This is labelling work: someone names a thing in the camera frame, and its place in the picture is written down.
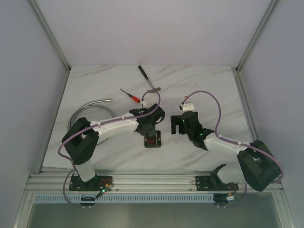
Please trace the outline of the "black fuse box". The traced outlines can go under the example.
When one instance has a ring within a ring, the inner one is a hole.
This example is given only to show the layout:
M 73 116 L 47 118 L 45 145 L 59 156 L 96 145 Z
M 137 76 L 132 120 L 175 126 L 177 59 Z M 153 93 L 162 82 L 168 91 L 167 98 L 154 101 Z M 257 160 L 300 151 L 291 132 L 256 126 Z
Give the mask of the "black fuse box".
M 144 137 L 145 148 L 160 148 L 161 143 L 161 131 L 156 131 L 155 135 Z

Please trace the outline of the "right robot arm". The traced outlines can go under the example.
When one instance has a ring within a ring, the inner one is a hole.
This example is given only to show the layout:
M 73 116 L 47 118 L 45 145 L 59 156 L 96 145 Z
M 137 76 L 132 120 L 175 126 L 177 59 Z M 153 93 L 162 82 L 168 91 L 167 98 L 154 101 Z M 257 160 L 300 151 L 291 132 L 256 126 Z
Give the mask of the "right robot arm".
M 187 135 L 197 148 L 205 151 L 221 152 L 237 158 L 239 168 L 223 169 L 222 164 L 211 176 L 211 186 L 217 190 L 228 183 L 246 183 L 256 191 L 262 192 L 269 184 L 280 182 L 282 168 L 267 146 L 260 140 L 251 143 L 237 142 L 218 135 L 214 130 L 204 128 L 199 122 L 198 113 L 187 111 L 171 116 L 171 133 Z

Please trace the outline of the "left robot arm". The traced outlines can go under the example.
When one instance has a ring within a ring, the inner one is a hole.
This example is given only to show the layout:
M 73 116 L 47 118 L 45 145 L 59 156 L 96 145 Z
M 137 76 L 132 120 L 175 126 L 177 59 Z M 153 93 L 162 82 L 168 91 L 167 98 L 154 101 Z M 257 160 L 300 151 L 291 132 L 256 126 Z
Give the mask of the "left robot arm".
M 132 109 L 126 114 L 104 121 L 78 119 L 62 138 L 74 170 L 80 177 L 80 186 L 92 191 L 97 186 L 96 172 L 91 158 L 98 143 L 122 133 L 139 133 L 143 137 L 155 136 L 155 126 L 165 118 L 165 111 L 154 104 L 150 108 Z

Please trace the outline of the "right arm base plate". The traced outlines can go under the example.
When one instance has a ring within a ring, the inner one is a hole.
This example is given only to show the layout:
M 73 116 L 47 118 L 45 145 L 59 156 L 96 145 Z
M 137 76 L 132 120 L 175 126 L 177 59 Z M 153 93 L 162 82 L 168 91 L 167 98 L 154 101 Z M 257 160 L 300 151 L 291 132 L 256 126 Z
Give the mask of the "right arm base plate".
M 197 191 L 237 191 L 238 184 L 223 183 L 217 176 L 196 176 Z

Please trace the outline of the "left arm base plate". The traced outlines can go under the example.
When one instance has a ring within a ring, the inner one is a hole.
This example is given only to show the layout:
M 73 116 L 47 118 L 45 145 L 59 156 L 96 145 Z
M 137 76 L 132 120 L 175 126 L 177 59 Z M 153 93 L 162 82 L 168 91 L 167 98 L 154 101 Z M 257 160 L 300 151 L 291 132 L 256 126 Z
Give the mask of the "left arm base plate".
M 106 185 L 112 184 L 112 176 L 95 176 L 84 182 L 79 176 L 73 175 L 69 184 L 69 191 L 101 191 Z

